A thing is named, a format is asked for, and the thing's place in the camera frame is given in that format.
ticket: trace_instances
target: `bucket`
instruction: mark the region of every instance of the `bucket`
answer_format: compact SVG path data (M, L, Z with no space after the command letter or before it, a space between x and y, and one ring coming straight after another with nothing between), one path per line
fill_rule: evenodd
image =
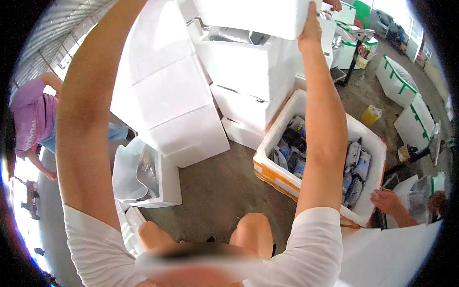
M357 56L357 62L356 62L357 66L359 66L361 69L365 69L367 67L367 64L368 64L368 60L367 59L363 59L362 56Z

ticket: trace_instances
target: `knee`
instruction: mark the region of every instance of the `knee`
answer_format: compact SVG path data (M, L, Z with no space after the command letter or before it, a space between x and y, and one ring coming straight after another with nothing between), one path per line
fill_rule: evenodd
M139 230L137 230L137 233L139 234L139 237L142 238L147 234L150 234L154 231L160 230L159 226L156 225L156 223L147 221L142 223L139 226Z
M253 228L255 226L260 227L262 225L269 226L268 218L261 213L255 212L246 214L242 217L237 224L237 228Z

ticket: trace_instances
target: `green chair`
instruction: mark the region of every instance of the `green chair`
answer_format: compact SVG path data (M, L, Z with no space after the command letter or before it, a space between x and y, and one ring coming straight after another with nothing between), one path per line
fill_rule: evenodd
M355 0L353 5L356 10L355 18L362 23L362 28L368 29L370 24L370 6L358 0Z

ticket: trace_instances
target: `purple t-shirt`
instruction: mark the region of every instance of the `purple t-shirt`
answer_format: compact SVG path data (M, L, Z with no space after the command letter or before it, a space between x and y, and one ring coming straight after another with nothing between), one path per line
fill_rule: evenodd
M53 129L58 99L44 94L44 88L40 77L28 81L17 90L10 105L16 125L16 153L22 159L26 150L49 137Z

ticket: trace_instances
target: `white styrofoam box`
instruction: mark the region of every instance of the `white styrofoam box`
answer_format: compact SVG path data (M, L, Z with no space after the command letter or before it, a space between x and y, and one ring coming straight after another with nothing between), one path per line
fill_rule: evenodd
M402 66L384 55L376 70L376 76L386 97L404 108L409 108L418 87Z
M230 149L213 102L144 132L139 137L185 168Z
M113 96L194 52L177 1L148 1L124 44Z
M227 117L222 118L222 125L226 135L231 141L256 150L264 138L264 134L254 131L240 123L232 121Z
M282 109L253 156L255 175L295 201L298 199L302 180L271 161L269 154L279 143L290 120L295 115L305 115L305 112L306 92L297 90ZM347 221L359 226L366 226L375 208L370 201L371 193L381 187L387 147L375 133L361 122L348 114L346 114L346 118L348 139L356 140L362 137L362 148L371 155L371 163L368 178L354 209L351 211L341 206L341 219L342 222Z
M295 83L293 90L302 89L306 90L306 79L303 76L295 75Z
M293 75L271 101L261 101L250 95L242 95L213 83L210 90L224 116L264 135L266 128L291 94Z
M319 21L320 28L322 29L322 39L320 41L322 45L322 51L331 54L331 45L333 42L333 37L335 36L336 22L322 19L320 17L317 17L317 19Z
M324 53L325 60L327 61L328 69L331 68L333 63L333 53ZM296 52L296 60L295 60L295 74L301 77L304 77L304 63L303 63L303 56L300 51Z
M129 89L114 91L110 111L141 133L212 101L206 76L193 54Z
M331 15L331 17L335 21L340 21L348 25L353 25L355 21L356 12L357 10L355 10L354 6L341 1L341 11L333 11L333 15Z
M418 180L419 177L417 174L415 174L407 180L404 180L397 184L397 186L393 189L394 193L398 195L398 197L400 198L400 202L406 210L408 210L409 208L408 193ZM392 215L386 214L386 219L387 228L398 228L397 221L394 219Z
M416 94L413 102L394 122L394 126L404 145L415 146L418 152L429 145L435 122L420 94Z
M341 272L334 287L407 286L431 251L442 222L343 236Z
M185 22L190 21L199 16L198 10L193 3L193 0L177 0L179 3L180 10L182 11L183 18Z
M196 51L214 83L241 94L270 101L285 76L290 41L271 36L264 45L209 41L195 42Z
M308 16L304 0L194 0L206 25L230 27L296 40ZM322 0L314 0L319 12Z
M158 208L182 204L179 168L160 153L156 151L155 153L155 169L159 183L159 197L150 198L138 203L131 203L131 205L144 208Z
M128 209L128 216L124 213L120 206L120 203L117 200L115 200L115 206L121 227L121 235L123 236L123 241L126 250L137 258L140 254L142 254L145 251L142 247L142 244L140 243L139 235L137 233L139 229L137 223L141 221L145 222L146 220L142 216L142 214L138 212L138 210L132 211L131 208L133 207L130 207Z

